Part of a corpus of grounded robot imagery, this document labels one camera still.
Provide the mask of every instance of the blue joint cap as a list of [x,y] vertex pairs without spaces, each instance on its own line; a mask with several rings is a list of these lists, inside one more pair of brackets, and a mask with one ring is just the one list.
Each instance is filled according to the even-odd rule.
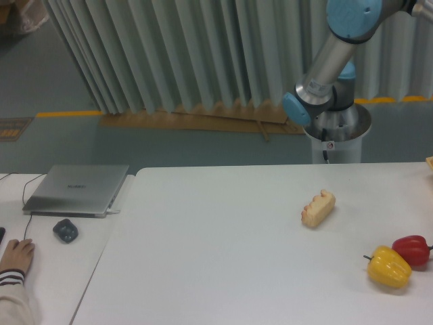
[[291,93],[286,93],[283,97],[283,109],[289,118],[299,125],[307,125],[311,122],[310,115],[305,107]]
[[357,74],[355,72],[355,65],[352,62],[348,62],[344,67],[343,71],[340,73],[340,76],[338,76],[338,79],[351,80],[355,79],[356,77]]
[[327,23],[338,36],[351,39],[368,33],[378,22],[382,1],[378,0],[329,0]]

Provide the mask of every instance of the silver laptop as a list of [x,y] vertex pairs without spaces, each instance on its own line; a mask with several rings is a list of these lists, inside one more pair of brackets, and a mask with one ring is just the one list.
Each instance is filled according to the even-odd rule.
[[22,209],[26,214],[105,217],[129,166],[56,165]]

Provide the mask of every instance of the bread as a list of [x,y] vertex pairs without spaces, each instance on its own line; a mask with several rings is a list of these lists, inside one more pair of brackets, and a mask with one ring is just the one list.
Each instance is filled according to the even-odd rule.
[[431,169],[433,169],[433,157],[426,158],[426,162],[430,166]]
[[313,198],[312,203],[304,207],[301,221],[309,227],[317,227],[336,204],[336,197],[327,190],[320,191],[320,195]]

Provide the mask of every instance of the hand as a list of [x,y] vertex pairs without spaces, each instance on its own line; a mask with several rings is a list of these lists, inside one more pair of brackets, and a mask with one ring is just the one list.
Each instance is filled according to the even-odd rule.
[[27,274],[34,252],[35,244],[31,239],[21,242],[16,239],[10,240],[0,261],[0,272],[6,269],[20,269]]

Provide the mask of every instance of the gray floor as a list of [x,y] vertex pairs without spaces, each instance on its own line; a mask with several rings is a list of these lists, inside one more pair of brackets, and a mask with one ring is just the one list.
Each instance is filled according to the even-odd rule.
[[[19,39],[0,39],[0,118],[94,110],[51,23]],[[433,156],[433,102],[366,106],[373,127],[364,163]],[[309,164],[304,135],[100,127],[98,116],[36,118],[17,142],[0,143],[0,173],[46,173],[54,164],[144,167]]]

